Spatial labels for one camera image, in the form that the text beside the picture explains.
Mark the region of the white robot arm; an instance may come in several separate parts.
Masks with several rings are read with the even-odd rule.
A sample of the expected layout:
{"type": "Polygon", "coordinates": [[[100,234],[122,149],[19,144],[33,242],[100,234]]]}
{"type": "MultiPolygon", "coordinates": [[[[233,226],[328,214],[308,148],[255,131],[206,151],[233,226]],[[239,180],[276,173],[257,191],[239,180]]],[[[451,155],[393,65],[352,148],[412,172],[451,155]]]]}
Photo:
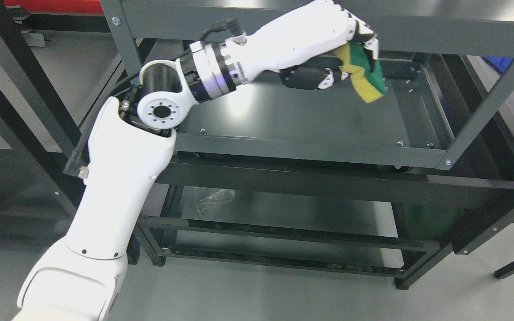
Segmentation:
{"type": "Polygon", "coordinates": [[[155,60],[139,73],[139,124],[126,120],[133,92],[109,97],[88,137],[90,162],[77,213],[24,281],[16,321],[104,321],[120,294],[126,250],[145,199],[168,166],[176,126],[192,106],[253,81],[247,42],[192,43],[180,60],[155,60]]]}

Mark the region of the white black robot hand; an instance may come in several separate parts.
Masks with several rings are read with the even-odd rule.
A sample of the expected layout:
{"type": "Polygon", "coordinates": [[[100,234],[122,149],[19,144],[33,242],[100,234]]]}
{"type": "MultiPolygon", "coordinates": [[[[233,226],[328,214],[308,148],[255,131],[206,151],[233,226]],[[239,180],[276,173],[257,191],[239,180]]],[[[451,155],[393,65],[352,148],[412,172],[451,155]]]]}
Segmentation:
{"type": "Polygon", "coordinates": [[[369,25],[332,0],[314,0],[262,26],[242,45],[227,39],[226,47],[246,84],[263,71],[280,73],[350,42],[361,45],[375,69],[379,41],[369,25]]]}

